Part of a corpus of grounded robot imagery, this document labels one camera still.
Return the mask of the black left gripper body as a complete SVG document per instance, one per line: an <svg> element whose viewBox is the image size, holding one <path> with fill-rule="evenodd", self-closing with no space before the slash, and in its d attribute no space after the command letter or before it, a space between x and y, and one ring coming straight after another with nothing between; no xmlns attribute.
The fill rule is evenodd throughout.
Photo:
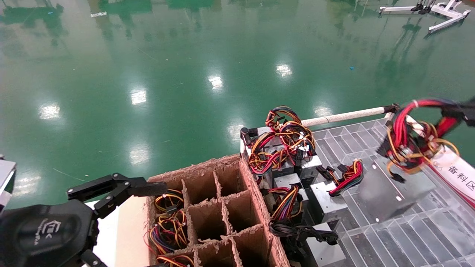
<svg viewBox="0 0 475 267"><path fill-rule="evenodd" d="M2 267L81 267L99 233L96 213L78 200L6 210L0 230Z"/></svg>

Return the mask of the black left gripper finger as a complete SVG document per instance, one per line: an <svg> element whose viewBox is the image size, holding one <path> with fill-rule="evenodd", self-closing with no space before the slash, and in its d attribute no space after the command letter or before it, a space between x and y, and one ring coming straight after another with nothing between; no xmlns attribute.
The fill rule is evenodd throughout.
<svg viewBox="0 0 475 267"><path fill-rule="evenodd" d="M89 267L108 267L92 250L85 250L79 258Z"/></svg>
<svg viewBox="0 0 475 267"><path fill-rule="evenodd" d="M144 177L129 178L122 174L109 174L67 191L68 200L88 201L104 196L94 204L94 218L104 219L131 196L149 197L167 193L165 182L149 183Z"/></svg>

